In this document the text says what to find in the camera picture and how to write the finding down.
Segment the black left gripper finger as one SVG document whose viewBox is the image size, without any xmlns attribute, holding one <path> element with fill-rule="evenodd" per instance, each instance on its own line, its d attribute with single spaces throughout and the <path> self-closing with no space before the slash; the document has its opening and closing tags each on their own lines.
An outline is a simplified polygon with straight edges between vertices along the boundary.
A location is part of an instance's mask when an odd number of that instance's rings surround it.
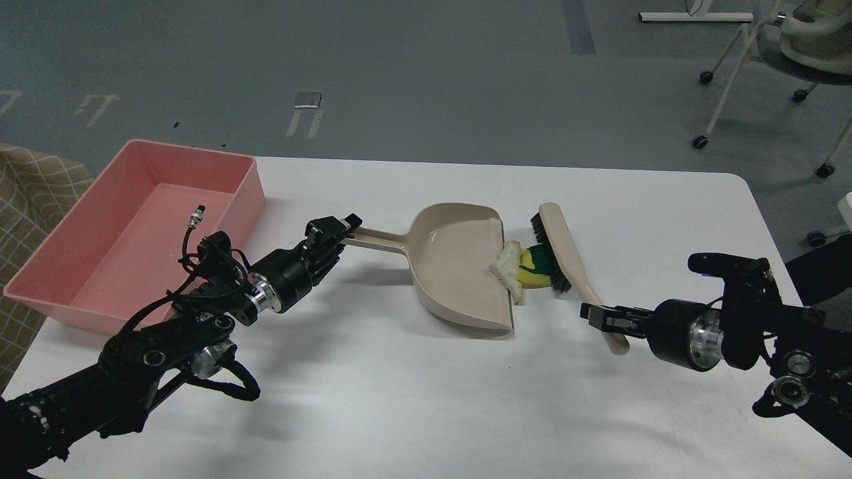
<svg viewBox="0 0 852 479">
<path fill-rule="evenodd" d="M 310 220 L 305 230 L 306 254 L 314 257 L 337 257 L 343 251 L 344 239 L 352 237 L 362 224 L 363 220 L 356 214 L 344 218 L 325 216 Z"/>
<path fill-rule="evenodd" d="M 312 249 L 312 285 L 317 286 L 340 261 L 345 246 L 342 243 L 316 246 Z"/>
</svg>

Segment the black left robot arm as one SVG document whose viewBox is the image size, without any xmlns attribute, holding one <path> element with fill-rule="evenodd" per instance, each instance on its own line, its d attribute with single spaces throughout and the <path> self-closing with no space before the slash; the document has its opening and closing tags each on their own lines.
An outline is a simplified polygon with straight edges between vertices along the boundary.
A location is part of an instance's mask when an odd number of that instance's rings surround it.
<svg viewBox="0 0 852 479">
<path fill-rule="evenodd" d="M 261 389 L 236 358 L 231 334 L 261 312 L 285 313 L 338 263 L 344 240 L 361 218 L 314 219 L 292 249 L 275 249 L 249 263 L 228 234 L 204 237 L 190 253 L 183 237 L 180 265 L 188 278 L 143 307 L 106 341 L 97 363 L 54 384 L 2 401 L 2 477 L 31 478 L 52 458 L 97 432 L 107 438 L 141 432 L 150 412 L 183 385 L 253 401 Z"/>
</svg>

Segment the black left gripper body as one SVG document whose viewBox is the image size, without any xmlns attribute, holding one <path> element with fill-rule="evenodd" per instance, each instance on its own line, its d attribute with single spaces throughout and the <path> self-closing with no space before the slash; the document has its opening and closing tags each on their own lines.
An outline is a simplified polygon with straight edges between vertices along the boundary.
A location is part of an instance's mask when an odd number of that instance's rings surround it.
<svg viewBox="0 0 852 479">
<path fill-rule="evenodd" d="M 325 276 L 327 253 L 300 242 L 292 249 L 275 249 L 265 255 L 250 267 L 250 273 L 271 287 L 270 309 L 285 313 Z"/>
</svg>

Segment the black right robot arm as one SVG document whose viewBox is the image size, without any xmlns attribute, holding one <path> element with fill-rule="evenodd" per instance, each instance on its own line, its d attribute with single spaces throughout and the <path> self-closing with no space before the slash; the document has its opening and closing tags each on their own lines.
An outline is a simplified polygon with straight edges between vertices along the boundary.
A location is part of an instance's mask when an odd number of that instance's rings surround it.
<svg viewBox="0 0 852 479">
<path fill-rule="evenodd" d="M 672 298 L 656 309 L 583 303 L 579 315 L 603 333 L 644 339 L 658 360 L 696 372 L 724 361 L 748 370 L 764 360 L 772 381 L 755 415 L 794 414 L 838 449 L 851 449 L 850 333 L 812 307 L 784 304 L 769 261 L 695 253 L 688 269 L 724 282 L 720 306 Z"/>
</svg>

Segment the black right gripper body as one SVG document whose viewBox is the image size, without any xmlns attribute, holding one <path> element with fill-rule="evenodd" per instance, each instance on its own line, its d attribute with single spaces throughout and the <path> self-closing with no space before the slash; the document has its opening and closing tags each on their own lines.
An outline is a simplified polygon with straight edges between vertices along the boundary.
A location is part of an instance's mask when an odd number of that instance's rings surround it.
<svg viewBox="0 0 852 479">
<path fill-rule="evenodd" d="M 661 361 L 696 372 L 708 372 L 722 360 L 720 309 L 702 303 L 669 299 L 645 322 L 645 337 Z"/>
</svg>

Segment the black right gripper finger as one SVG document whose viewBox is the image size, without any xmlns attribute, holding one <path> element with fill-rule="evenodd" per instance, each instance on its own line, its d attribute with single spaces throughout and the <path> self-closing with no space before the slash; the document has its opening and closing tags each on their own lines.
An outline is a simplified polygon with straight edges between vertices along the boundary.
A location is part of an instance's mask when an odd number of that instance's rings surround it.
<svg viewBox="0 0 852 479">
<path fill-rule="evenodd" d="M 609 307 L 599 304 L 582 303 L 580 307 L 580 317 L 586 319 L 591 325 L 591 319 L 594 317 L 611 316 L 611 317 L 627 317 L 627 316 L 645 317 L 646 321 L 651 318 L 651 310 L 641 309 L 641 307 L 624 307 L 615 306 Z"/>
<path fill-rule="evenodd" d="M 645 317 L 627 316 L 627 317 L 611 317 L 602 316 L 591 319 L 591 327 L 596 328 L 603 333 L 621 334 L 634 339 L 647 339 L 647 331 L 645 328 Z"/>
</svg>

